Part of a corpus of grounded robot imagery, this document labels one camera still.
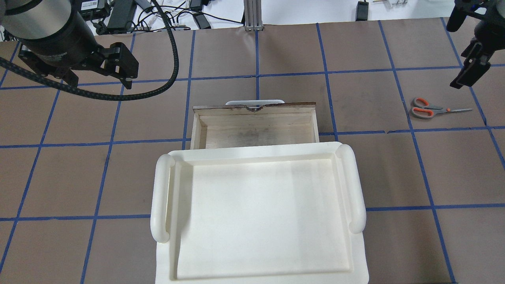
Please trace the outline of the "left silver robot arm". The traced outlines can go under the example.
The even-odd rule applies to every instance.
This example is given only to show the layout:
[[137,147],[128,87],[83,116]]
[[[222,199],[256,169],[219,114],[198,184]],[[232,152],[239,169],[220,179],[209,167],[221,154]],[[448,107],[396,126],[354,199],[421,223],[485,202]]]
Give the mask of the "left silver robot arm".
[[76,70],[118,79],[132,88],[138,61],[124,43],[100,45],[69,0],[4,0],[1,24],[20,40],[19,58],[35,74],[78,86]]

